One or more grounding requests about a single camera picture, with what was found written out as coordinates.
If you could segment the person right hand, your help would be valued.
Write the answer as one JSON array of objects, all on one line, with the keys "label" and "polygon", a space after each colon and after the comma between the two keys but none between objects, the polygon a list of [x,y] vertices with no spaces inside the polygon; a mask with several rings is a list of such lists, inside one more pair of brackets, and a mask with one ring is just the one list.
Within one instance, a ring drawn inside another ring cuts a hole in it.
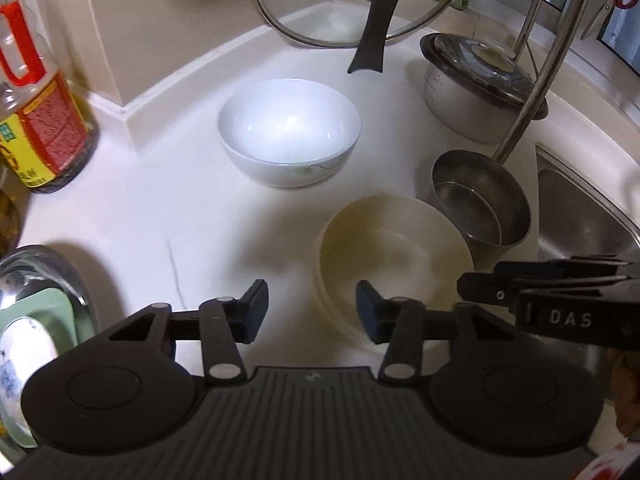
[{"label": "person right hand", "polygon": [[639,429],[639,355],[608,349],[614,364],[611,392],[614,400],[616,427],[624,437]]}]

